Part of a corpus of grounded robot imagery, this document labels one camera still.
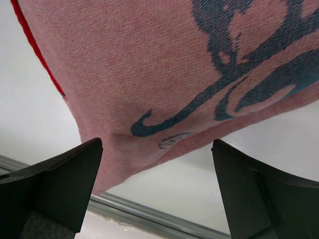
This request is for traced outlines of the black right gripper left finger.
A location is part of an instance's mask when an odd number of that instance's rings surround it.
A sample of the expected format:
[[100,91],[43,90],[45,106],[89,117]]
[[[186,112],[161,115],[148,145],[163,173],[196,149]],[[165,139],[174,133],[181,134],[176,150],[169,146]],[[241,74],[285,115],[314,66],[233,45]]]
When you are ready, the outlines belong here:
[[81,231],[102,157],[89,140],[0,177],[2,239],[73,239]]

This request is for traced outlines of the red and pink patterned pillowcase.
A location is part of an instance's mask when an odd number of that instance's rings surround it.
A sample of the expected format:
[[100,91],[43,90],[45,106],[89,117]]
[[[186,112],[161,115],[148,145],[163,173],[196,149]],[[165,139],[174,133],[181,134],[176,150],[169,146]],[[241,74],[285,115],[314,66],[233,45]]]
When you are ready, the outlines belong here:
[[316,0],[14,0],[83,141],[93,194],[319,98]]

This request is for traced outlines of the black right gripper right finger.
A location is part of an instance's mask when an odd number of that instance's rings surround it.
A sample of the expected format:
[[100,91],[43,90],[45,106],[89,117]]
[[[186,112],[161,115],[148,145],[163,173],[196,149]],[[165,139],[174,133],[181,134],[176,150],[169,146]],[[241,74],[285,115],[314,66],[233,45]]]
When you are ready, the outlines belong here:
[[256,160],[224,141],[212,155],[233,239],[317,239],[319,184]]

